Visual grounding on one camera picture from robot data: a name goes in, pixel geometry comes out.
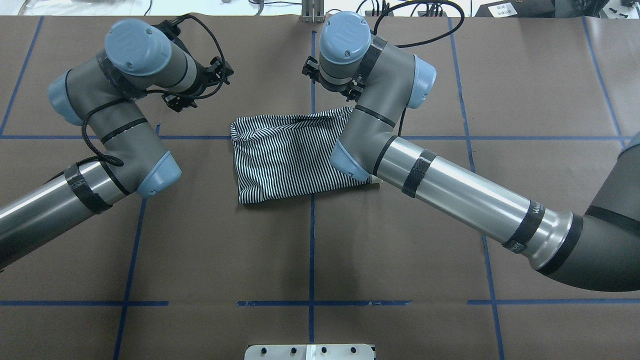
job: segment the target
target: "black cable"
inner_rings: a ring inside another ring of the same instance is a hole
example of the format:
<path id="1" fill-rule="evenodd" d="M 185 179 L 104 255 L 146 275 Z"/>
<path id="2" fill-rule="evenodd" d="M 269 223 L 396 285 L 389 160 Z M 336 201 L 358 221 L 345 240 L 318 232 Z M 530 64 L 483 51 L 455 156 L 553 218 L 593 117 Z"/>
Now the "black cable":
<path id="1" fill-rule="evenodd" d="M 97 161 L 97 160 L 99 160 L 99 158 L 98 158 L 97 156 L 92 156 L 92 157 L 90 157 L 90 158 L 86 158 L 86 159 L 82 159 L 82 160 L 78 161 L 78 162 L 76 163 L 76 165 L 77 165 L 77 166 L 80 166 L 80 165 L 84 165 L 84 164 L 90 163 L 90 162 L 92 162 L 92 161 Z M 53 180 L 53 179 L 57 178 L 57 177 L 58 177 L 58 176 L 60 176 L 60 175 L 63 175 L 64 173 L 65 173 L 64 171 L 58 172 L 58 173 L 57 173 L 56 175 L 54 175 L 52 178 L 50 178 L 49 180 L 47 180 L 47 182 L 46 182 L 46 183 L 51 182 L 51 180 Z"/>
<path id="2" fill-rule="evenodd" d="M 121 167 L 122 165 L 124 165 L 124 162 L 118 158 L 116 158 L 115 156 L 112 155 L 105 155 L 103 153 L 101 153 L 97 147 L 95 147 L 92 143 L 91 140 L 89 140 L 89 136 L 86 134 L 86 127 L 89 124 L 89 120 L 91 119 L 91 117 L 93 116 L 93 114 L 97 113 L 100 110 L 104 110 L 110 106 L 116 105 L 116 104 L 120 104 L 121 102 L 125 102 L 128 101 L 125 98 L 120 98 L 117 100 L 113 100 L 113 101 L 109 101 L 106 104 L 102 104 L 100 106 L 98 106 L 97 108 L 93 109 L 92 111 L 89 111 L 85 116 L 84 119 L 82 121 L 82 126 L 80 127 L 80 131 L 82 132 L 82 139 L 84 140 L 84 143 L 89 147 L 89 150 L 93 151 L 93 153 L 97 156 L 98 160 L 100 161 L 104 161 L 109 165 L 113 165 L 115 167 Z"/>
<path id="3" fill-rule="evenodd" d="M 150 0 L 149 1 L 149 8 L 147 8 L 147 10 L 145 11 L 145 16 L 149 15 L 149 12 L 151 11 L 151 6 L 154 4 L 154 0 Z"/>
<path id="4" fill-rule="evenodd" d="M 302 3 L 294 3 L 293 1 L 270 1 L 268 3 L 265 3 L 264 1 L 249 0 L 249 2 L 251 4 L 256 4 L 256 5 L 260 5 L 260 4 L 264 4 L 264 5 L 271 5 L 271 4 L 302 5 Z"/>
<path id="5" fill-rule="evenodd" d="M 378 34 L 378 26 L 380 26 L 380 22 L 382 21 L 382 19 L 385 18 L 385 16 L 387 16 L 388 13 L 390 13 L 390 12 L 396 10 L 396 9 L 404 8 L 405 6 L 411 6 L 414 3 L 431 4 L 431 3 L 433 3 L 433 1 L 414 0 L 414 1 L 408 1 L 408 2 L 405 2 L 405 3 L 401 3 L 401 4 L 398 4 L 398 5 L 391 6 L 389 9 L 386 9 L 385 11 L 383 11 L 382 14 L 378 17 L 378 20 L 376 20 L 376 24 L 373 27 L 373 35 L 377 35 Z M 420 41 L 420 42 L 412 42 L 410 44 L 396 45 L 397 47 L 413 47 L 413 46 L 418 46 L 418 45 L 429 44 L 429 43 L 432 43 L 434 41 L 440 40 L 441 38 L 448 37 L 449 35 L 455 33 L 456 30 L 460 29 L 460 26 L 462 26 L 462 23 L 465 21 L 465 12 L 464 12 L 464 10 L 462 10 L 460 5 L 458 5 L 456 3 L 452 3 L 451 1 L 448 1 L 448 0 L 439 0 L 438 4 L 445 4 L 445 5 L 449 5 L 449 6 L 452 6 L 453 8 L 455 8 L 460 13 L 460 21 L 458 22 L 458 24 L 453 29 L 451 29 L 451 30 L 447 31 L 446 33 L 444 33 L 444 34 L 442 34 L 440 36 L 437 36 L 435 38 L 431 38 L 429 40 Z"/>
<path id="6" fill-rule="evenodd" d="M 358 8 L 356 9 L 356 13 L 360 11 L 360 8 L 362 7 L 362 5 L 364 5 L 364 3 L 366 3 L 367 0 L 362 0 L 362 2 L 360 3 L 360 5 L 358 5 Z"/>
<path id="7" fill-rule="evenodd" d="M 420 6 L 422 4 L 418 4 L 415 6 L 415 8 L 413 8 L 413 10 L 411 11 L 411 15 L 409 15 L 409 17 L 413 16 L 413 13 L 415 13 L 416 10 L 418 10 L 418 6 Z"/>
<path id="8" fill-rule="evenodd" d="M 258 4 L 258 12 L 255 13 L 255 16 L 260 16 L 260 14 L 262 14 L 262 11 L 264 10 L 264 1 L 261 1 Z"/>
<path id="9" fill-rule="evenodd" d="M 400 115 L 400 121 L 398 122 L 398 137 L 402 135 L 402 123 L 404 122 L 404 113 L 406 113 L 406 108 L 402 111 L 402 115 Z"/>
<path id="10" fill-rule="evenodd" d="M 166 94 L 166 95 L 173 95 L 173 96 L 179 96 L 181 98 L 184 99 L 192 99 L 192 100 L 199 100 L 199 99 L 206 99 L 208 97 L 212 97 L 213 95 L 215 95 L 215 93 L 218 92 L 218 90 L 220 90 L 220 88 L 222 87 L 222 84 L 224 84 L 225 80 L 227 79 L 227 68 L 225 66 L 225 64 L 227 63 L 225 60 L 225 55 L 222 53 L 222 48 L 220 47 L 220 43 L 218 42 L 218 39 L 216 38 L 215 35 L 213 35 L 213 32 L 211 32 L 211 30 L 202 22 L 200 21 L 200 19 L 198 19 L 197 17 L 191 15 L 191 14 L 186 14 L 186 15 L 182 15 L 180 17 L 178 17 L 178 19 L 180 20 L 186 20 L 186 19 L 191 19 L 195 22 L 197 22 L 200 26 L 202 26 L 207 33 L 209 34 L 209 36 L 211 36 L 211 38 L 213 39 L 213 42 L 216 44 L 216 48 L 218 49 L 218 52 L 220 53 L 220 59 L 222 61 L 222 73 L 220 74 L 220 82 L 218 83 L 218 86 L 210 93 L 206 94 L 206 95 L 201 95 L 201 96 L 190 96 L 190 95 L 184 95 L 184 94 L 178 94 L 175 92 L 171 92 L 171 91 L 166 91 L 166 90 L 162 90 L 162 89 L 155 89 L 155 90 L 147 90 L 145 91 L 145 94 Z"/>

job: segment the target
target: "striped cloth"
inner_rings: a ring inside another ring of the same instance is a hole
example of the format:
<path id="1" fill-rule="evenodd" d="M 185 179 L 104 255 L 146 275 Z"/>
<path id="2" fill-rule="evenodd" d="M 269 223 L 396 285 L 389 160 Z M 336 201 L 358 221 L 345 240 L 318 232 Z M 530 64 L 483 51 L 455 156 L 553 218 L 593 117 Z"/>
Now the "striped cloth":
<path id="1" fill-rule="evenodd" d="M 252 204 L 364 183 L 329 164 L 353 108 L 240 117 L 231 124 L 238 202 Z"/>

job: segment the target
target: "metal bracket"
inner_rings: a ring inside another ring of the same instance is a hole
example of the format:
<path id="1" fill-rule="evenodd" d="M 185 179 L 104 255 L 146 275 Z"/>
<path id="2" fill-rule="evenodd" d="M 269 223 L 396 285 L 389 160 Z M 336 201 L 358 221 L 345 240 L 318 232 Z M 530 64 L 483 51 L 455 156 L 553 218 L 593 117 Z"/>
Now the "metal bracket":
<path id="1" fill-rule="evenodd" d="M 324 22 L 324 0 L 302 0 L 302 22 Z"/>
<path id="2" fill-rule="evenodd" d="M 376 347 L 366 344 L 253 345 L 244 360 L 375 360 Z"/>

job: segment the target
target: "white label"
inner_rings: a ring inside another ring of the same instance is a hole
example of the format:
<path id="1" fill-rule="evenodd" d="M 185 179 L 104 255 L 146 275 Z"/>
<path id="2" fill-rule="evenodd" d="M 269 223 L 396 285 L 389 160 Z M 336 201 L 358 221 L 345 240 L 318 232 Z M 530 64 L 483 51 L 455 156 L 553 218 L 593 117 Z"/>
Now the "white label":
<path id="1" fill-rule="evenodd" d="M 512 15 L 518 15 L 518 13 L 516 12 L 515 8 L 513 8 L 513 5 L 511 3 L 489 6 L 488 9 L 491 12 L 491 15 L 493 15 L 493 17 L 507 17 Z"/>

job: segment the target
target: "blue tape line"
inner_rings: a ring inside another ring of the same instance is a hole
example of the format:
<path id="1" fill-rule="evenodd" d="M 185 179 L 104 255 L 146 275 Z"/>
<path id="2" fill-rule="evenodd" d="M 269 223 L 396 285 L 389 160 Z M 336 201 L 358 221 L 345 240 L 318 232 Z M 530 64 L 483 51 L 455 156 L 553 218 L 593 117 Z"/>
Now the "blue tape line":
<path id="1" fill-rule="evenodd" d="M 0 139 L 7 140 L 82 140 L 81 135 L 0 135 Z M 91 135 L 89 139 L 96 140 L 97 136 Z"/>
<path id="2" fill-rule="evenodd" d="M 618 125 L 618 119 L 616 118 L 616 114 L 613 112 L 613 106 L 611 106 L 611 99 L 609 98 L 607 87 L 604 85 L 604 80 L 602 79 L 602 73 L 600 72 L 600 66 L 598 65 L 596 54 L 593 51 L 593 44 L 591 43 L 591 35 L 589 34 L 589 28 L 587 27 L 587 20 L 585 16 L 582 16 L 582 26 L 584 27 L 584 34 L 586 35 L 586 38 L 587 38 L 587 45 L 589 45 L 589 52 L 591 53 L 591 60 L 593 60 L 593 66 L 596 69 L 596 75 L 598 75 L 598 81 L 600 82 L 600 87 L 602 88 L 604 99 L 607 102 L 609 113 L 611 114 L 611 118 L 613 119 L 613 126 L 616 128 L 616 134 L 618 134 L 618 139 L 620 140 L 620 147 L 624 149 L 625 142 L 622 140 L 622 132 L 620 131 L 620 126 Z"/>
<path id="3" fill-rule="evenodd" d="M 453 23 L 451 18 L 447 18 L 449 21 L 449 30 L 453 29 Z M 453 66 L 456 70 L 456 81 L 458 83 L 458 97 L 460 98 L 460 111 L 462 112 L 462 118 L 464 120 L 465 136 L 467 142 L 467 153 L 469 156 L 470 169 L 476 172 L 476 163 L 474 161 L 473 148 L 471 146 L 471 134 L 469 131 L 469 123 L 467 119 L 467 107 L 465 106 L 465 100 L 462 96 L 462 80 L 460 79 L 460 67 L 458 66 L 458 53 L 456 52 L 456 40 L 453 34 L 449 35 L 451 39 L 451 52 L 453 54 Z M 484 246 L 484 265 L 486 267 L 486 277 L 489 284 L 489 294 L 492 301 L 492 313 L 493 313 L 493 327 L 495 329 L 495 338 L 498 346 L 498 355 L 500 360 L 504 360 L 504 346 L 502 344 L 502 331 L 500 330 L 500 318 L 498 316 L 498 307 L 495 305 L 495 288 L 493 287 L 493 274 L 491 270 L 491 260 L 489 258 L 489 248 L 486 243 L 486 236 L 482 236 Z"/>
<path id="4" fill-rule="evenodd" d="M 169 306 L 168 301 L 0 300 L 0 306 Z"/>
<path id="5" fill-rule="evenodd" d="M 640 299 L 516 299 L 495 300 L 496 305 L 640 304 Z M 491 300 L 469 300 L 467 305 L 491 305 Z"/>
<path id="6" fill-rule="evenodd" d="M 122 306 L 122 301 L 3 300 L 0 306 Z"/>
<path id="7" fill-rule="evenodd" d="M 162 140 L 231 140 L 228 135 L 160 135 Z"/>
<path id="8" fill-rule="evenodd" d="M 466 140 L 467 137 L 466 136 L 438 136 L 438 135 L 431 135 L 431 136 L 420 136 L 420 135 L 403 135 L 400 136 L 401 138 L 405 139 L 405 140 Z"/>
<path id="9" fill-rule="evenodd" d="M 453 29 L 453 23 L 451 22 L 451 18 L 447 18 L 449 21 L 449 30 Z M 469 164 L 471 166 L 471 171 L 476 172 L 476 163 L 474 162 L 473 150 L 471 148 L 471 135 L 469 133 L 469 123 L 467 120 L 467 107 L 465 106 L 465 100 L 462 97 L 462 81 L 460 80 L 460 68 L 458 67 L 458 53 L 456 52 L 456 39 L 454 35 L 449 35 L 451 39 L 451 52 L 453 54 L 453 66 L 456 70 L 456 82 L 458 84 L 458 98 L 460 99 L 460 111 L 462 112 L 462 119 L 464 120 L 463 125 L 465 127 L 465 137 L 467 141 L 467 153 L 469 156 Z"/>
<path id="10" fill-rule="evenodd" d="M 489 283 L 489 297 L 491 298 L 491 311 L 493 314 L 493 328 L 495 329 L 495 338 L 498 344 L 498 356 L 500 360 L 504 360 L 504 345 L 502 344 L 502 331 L 500 329 L 500 317 L 498 315 L 498 306 L 495 300 L 495 287 L 493 286 L 493 272 L 491 270 L 491 259 L 489 257 L 489 246 L 486 243 L 486 235 L 482 235 L 482 243 L 484 247 L 484 266 L 486 267 L 486 280 Z"/>
<path id="11" fill-rule="evenodd" d="M 314 302 L 316 301 L 316 195 L 311 194 L 311 231 L 309 234 L 309 343 L 316 340 Z"/>
<path id="12" fill-rule="evenodd" d="M 316 31 L 311 31 L 311 56 L 316 57 Z M 311 113 L 316 113 L 316 84 L 311 81 Z M 309 343 L 316 342 L 314 324 L 316 300 L 316 195 L 311 194 L 311 229 L 309 244 Z"/>
<path id="13" fill-rule="evenodd" d="M 309 301 L 239 301 L 236 302 L 239 307 L 251 306 L 309 306 Z"/>
<path id="14" fill-rule="evenodd" d="M 131 285 L 133 284 L 133 273 L 136 269 L 136 259 L 138 257 L 138 247 L 140 246 L 140 235 L 142 234 L 142 220 L 145 217 L 145 211 L 147 209 L 147 200 L 142 200 L 140 206 L 140 214 L 138 215 L 138 227 L 136 229 L 136 239 L 133 243 L 133 252 L 131 254 L 131 263 L 129 264 L 129 275 L 127 276 L 127 287 L 124 293 L 124 302 L 122 306 L 122 312 L 120 313 L 120 325 L 118 326 L 118 337 L 116 339 L 116 345 L 113 350 L 113 360 L 117 360 L 120 356 L 120 345 L 122 344 L 122 336 L 124 334 L 124 325 L 127 319 L 127 303 L 129 296 L 131 295 Z"/>
<path id="15" fill-rule="evenodd" d="M 617 136 L 471 136 L 471 140 L 618 140 Z"/>
<path id="16" fill-rule="evenodd" d="M 29 51 L 27 51 L 27 56 L 24 58 L 24 62 L 22 63 L 22 68 L 20 69 L 18 80 L 15 82 L 15 86 L 13 87 L 13 92 L 11 93 L 11 98 L 9 99 L 9 105 L 7 105 L 6 107 L 4 118 L 2 120 L 2 124 L 0 125 L 0 135 L 2 135 L 2 133 L 4 132 L 4 127 L 6 126 L 6 122 L 7 120 L 9 120 L 9 114 L 11 113 L 13 102 L 15 100 L 16 95 L 18 95 L 18 89 L 20 88 L 22 77 L 24 76 L 24 72 L 27 69 L 27 64 L 29 63 L 29 59 L 31 58 L 31 53 L 33 52 L 33 48 L 36 45 L 36 40 L 38 40 L 38 35 L 40 34 L 40 29 L 42 29 L 43 21 L 44 21 L 44 16 L 41 16 L 40 20 L 38 21 L 38 26 L 36 27 L 36 32 L 33 34 L 33 39 L 31 39 L 31 45 L 29 46 Z"/>
<path id="17" fill-rule="evenodd" d="M 265 301 L 239 301 L 236 302 L 238 307 L 252 307 L 252 306 L 407 306 L 411 304 L 411 300 L 317 300 L 309 302 L 306 300 L 293 300 L 293 301 L 278 301 L 278 300 L 265 300 Z"/>
<path id="18" fill-rule="evenodd" d="M 168 301 L 128 301 L 127 306 L 169 306 Z"/>
<path id="19" fill-rule="evenodd" d="M 113 360 L 118 360 L 120 357 L 120 346 L 122 345 L 122 334 L 124 334 L 124 323 L 127 318 L 127 306 L 122 307 L 120 313 L 120 325 L 118 326 L 118 338 L 116 339 L 116 346 L 113 349 Z"/>
<path id="20" fill-rule="evenodd" d="M 316 306 L 407 306 L 411 300 L 316 301 Z"/>

